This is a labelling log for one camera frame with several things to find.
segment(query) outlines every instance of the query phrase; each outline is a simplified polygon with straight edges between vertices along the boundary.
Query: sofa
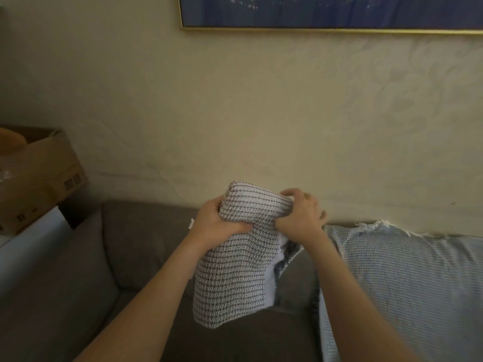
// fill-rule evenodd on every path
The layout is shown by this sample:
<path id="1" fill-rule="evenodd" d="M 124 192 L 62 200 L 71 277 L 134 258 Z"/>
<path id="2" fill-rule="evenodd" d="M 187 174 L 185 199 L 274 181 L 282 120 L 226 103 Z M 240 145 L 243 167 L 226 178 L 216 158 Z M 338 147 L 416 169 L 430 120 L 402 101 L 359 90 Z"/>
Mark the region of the sofa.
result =
<path id="1" fill-rule="evenodd" d="M 73 360 L 161 268 L 196 211 L 102 205 L 0 299 L 0 359 Z M 214 330 L 193 320 L 193 282 L 162 361 L 321 361 L 312 306 L 317 276 L 305 251 L 282 274 L 274 307 Z"/>

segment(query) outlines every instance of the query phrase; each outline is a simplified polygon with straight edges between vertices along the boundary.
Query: cream wall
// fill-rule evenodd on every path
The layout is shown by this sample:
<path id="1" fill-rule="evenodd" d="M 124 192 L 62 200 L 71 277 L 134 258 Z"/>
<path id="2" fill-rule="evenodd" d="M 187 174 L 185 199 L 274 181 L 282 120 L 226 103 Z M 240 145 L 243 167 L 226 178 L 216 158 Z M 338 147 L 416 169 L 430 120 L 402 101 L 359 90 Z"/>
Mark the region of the cream wall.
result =
<path id="1" fill-rule="evenodd" d="M 95 201 L 232 180 L 334 220 L 483 235 L 483 37 L 183 32 L 176 0 L 3 0 L 3 121 L 64 127 Z"/>

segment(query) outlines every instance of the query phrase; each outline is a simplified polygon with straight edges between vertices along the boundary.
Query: blue painting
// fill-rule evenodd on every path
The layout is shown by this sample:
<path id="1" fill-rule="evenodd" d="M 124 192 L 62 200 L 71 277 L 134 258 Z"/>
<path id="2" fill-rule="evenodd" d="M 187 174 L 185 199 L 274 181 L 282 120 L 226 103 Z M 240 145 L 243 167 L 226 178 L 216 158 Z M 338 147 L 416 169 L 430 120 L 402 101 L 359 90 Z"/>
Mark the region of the blue painting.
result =
<path id="1" fill-rule="evenodd" d="M 180 0 L 183 27 L 483 30 L 483 0 Z"/>

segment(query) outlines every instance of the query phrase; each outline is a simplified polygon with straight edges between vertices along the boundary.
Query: gray knit fabric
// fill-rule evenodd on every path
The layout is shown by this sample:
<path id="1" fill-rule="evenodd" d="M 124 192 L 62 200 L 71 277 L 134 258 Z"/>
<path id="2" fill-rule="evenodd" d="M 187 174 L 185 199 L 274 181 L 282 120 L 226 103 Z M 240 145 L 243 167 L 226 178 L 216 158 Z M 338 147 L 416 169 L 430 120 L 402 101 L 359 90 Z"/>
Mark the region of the gray knit fabric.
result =
<path id="1" fill-rule="evenodd" d="M 210 250 L 195 273 L 193 314 L 208 328 L 272 306 L 276 281 L 302 247 L 275 230 L 274 219 L 290 214 L 293 202 L 256 185 L 233 182 L 220 207 L 227 221 L 254 227 Z"/>
<path id="2" fill-rule="evenodd" d="M 326 226 L 355 279 L 423 360 L 481 361 L 483 239 L 421 237 L 387 222 Z M 324 299 L 325 362 L 340 361 Z"/>

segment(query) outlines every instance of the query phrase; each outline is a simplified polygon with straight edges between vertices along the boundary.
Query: cardboard box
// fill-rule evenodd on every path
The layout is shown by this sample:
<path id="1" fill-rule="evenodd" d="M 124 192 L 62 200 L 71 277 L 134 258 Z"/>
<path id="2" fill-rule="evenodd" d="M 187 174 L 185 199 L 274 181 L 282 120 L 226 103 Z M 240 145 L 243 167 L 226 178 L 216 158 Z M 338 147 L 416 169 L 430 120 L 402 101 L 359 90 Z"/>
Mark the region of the cardboard box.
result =
<path id="1" fill-rule="evenodd" d="M 54 208 L 86 175 L 62 130 L 0 125 L 28 145 L 0 156 L 0 234 L 14 235 Z"/>

